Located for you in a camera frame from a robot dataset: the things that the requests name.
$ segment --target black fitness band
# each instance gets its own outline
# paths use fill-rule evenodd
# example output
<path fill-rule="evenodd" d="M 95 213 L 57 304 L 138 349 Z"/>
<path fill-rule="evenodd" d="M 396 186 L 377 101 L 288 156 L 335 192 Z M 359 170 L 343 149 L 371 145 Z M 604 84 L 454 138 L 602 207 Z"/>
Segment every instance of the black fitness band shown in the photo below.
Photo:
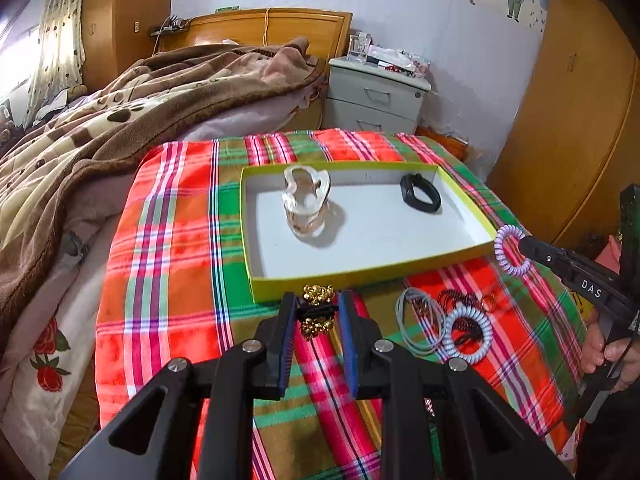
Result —
<path fill-rule="evenodd" d="M 415 197 L 414 186 L 421 189 L 431 198 L 431 203 L 423 202 Z M 404 202 L 425 213 L 435 213 L 440 209 L 440 194 L 435 186 L 426 180 L 421 174 L 407 174 L 400 180 L 400 189 L 402 190 L 402 200 Z"/>

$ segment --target drawer handle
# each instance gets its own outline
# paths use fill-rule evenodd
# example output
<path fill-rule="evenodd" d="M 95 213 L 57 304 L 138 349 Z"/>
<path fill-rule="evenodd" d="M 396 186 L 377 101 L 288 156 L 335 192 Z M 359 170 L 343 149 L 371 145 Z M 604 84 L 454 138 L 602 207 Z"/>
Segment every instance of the drawer handle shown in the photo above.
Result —
<path fill-rule="evenodd" d="M 573 72 L 574 68 L 575 68 L 575 60 L 577 59 L 578 55 L 577 54 L 571 54 L 569 56 L 569 66 L 567 67 L 567 70 L 569 72 Z"/>
<path fill-rule="evenodd" d="M 369 92 L 373 92 L 375 94 L 386 95 L 389 99 L 389 102 L 391 102 L 391 92 L 382 92 L 380 90 L 374 90 L 373 88 L 367 88 L 366 86 L 363 86 L 362 89 L 364 90 L 364 93 L 367 94 L 367 97 L 369 99 L 371 99 Z"/>
<path fill-rule="evenodd" d="M 367 121 L 361 121 L 359 119 L 356 119 L 356 122 L 358 123 L 358 126 L 360 127 L 361 131 L 365 131 L 365 129 L 368 129 L 368 128 L 363 128 L 362 127 L 363 124 L 368 124 L 369 126 L 374 126 L 376 128 L 377 132 L 381 132 L 382 131 L 382 124 L 367 123 Z"/>

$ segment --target white tray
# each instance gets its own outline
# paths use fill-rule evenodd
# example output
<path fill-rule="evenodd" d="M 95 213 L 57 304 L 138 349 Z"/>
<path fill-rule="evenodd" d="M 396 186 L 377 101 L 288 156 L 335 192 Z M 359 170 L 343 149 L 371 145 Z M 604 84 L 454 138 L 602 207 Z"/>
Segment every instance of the white tray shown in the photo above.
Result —
<path fill-rule="evenodd" d="M 437 166 L 389 162 L 311 164 L 331 177 L 330 215 L 313 238 L 289 229 L 282 205 L 285 166 L 242 172 L 242 243 L 254 301 L 303 285 L 365 285 L 450 265 L 491 250 L 495 230 Z M 402 200 L 400 179 L 420 173 L 442 198 L 434 214 Z M 416 189 L 418 199 L 426 200 Z"/>

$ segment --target wooden headboard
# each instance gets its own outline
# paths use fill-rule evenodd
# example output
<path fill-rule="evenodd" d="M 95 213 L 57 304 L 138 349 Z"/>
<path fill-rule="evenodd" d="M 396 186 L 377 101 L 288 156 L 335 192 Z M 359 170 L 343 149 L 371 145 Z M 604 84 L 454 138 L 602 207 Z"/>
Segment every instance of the wooden headboard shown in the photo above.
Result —
<path fill-rule="evenodd" d="M 350 12 L 317 9 L 230 10 L 199 16 L 187 32 L 162 36 L 159 50 L 167 51 L 199 44 L 234 40 L 245 45 L 262 45 L 266 28 L 268 45 L 286 44 L 305 36 L 307 53 L 322 59 L 346 54 L 351 26 Z"/>

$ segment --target white nightstand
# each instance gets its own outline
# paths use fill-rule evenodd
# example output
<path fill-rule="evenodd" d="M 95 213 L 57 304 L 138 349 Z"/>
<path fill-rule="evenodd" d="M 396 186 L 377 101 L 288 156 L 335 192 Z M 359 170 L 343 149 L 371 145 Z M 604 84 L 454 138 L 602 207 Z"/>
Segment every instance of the white nightstand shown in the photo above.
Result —
<path fill-rule="evenodd" d="M 323 128 L 413 134 L 431 85 L 375 65 L 329 60 L 331 75 Z"/>

